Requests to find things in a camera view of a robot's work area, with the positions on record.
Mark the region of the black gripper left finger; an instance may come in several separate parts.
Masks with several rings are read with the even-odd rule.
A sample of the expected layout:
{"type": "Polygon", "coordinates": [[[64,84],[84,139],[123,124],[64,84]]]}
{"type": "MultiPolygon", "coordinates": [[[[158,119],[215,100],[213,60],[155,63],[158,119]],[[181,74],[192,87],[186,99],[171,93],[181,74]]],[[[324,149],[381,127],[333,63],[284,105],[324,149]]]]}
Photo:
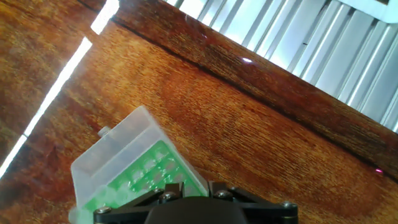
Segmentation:
{"type": "Polygon", "coordinates": [[[166,184],[164,189],[150,190],[118,208],[103,206],[93,212],[93,223],[145,223],[149,212],[158,205],[184,198],[184,183],[166,184]]]}

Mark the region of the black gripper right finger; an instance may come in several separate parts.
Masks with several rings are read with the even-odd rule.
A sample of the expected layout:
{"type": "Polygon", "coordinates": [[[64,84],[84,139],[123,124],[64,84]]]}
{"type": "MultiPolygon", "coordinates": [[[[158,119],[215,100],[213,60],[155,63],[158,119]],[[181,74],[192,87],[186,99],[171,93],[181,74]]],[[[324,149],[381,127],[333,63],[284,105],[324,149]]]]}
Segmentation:
{"type": "Polygon", "coordinates": [[[237,205],[242,209],[239,215],[244,215],[247,223],[299,223],[297,204],[273,203],[240,187],[228,187],[225,182],[208,182],[208,196],[237,205]]]}

